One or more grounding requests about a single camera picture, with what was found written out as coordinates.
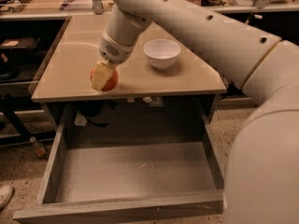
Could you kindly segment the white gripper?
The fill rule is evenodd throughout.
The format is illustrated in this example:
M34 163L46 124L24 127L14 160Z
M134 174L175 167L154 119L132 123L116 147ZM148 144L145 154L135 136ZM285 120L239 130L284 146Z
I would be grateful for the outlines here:
M102 34L99 51L102 57L108 61L99 61L95 68L92 87L101 91L111 79L114 69L110 63L121 64L128 60L134 50L135 37L125 33L110 35L107 30Z

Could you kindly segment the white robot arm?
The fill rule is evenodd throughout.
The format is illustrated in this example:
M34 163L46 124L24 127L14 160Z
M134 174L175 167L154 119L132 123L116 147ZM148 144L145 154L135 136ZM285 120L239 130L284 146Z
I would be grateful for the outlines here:
M92 84L112 74L155 22L259 104L226 164L225 224L299 224L299 50L296 45L186 0L113 0Z

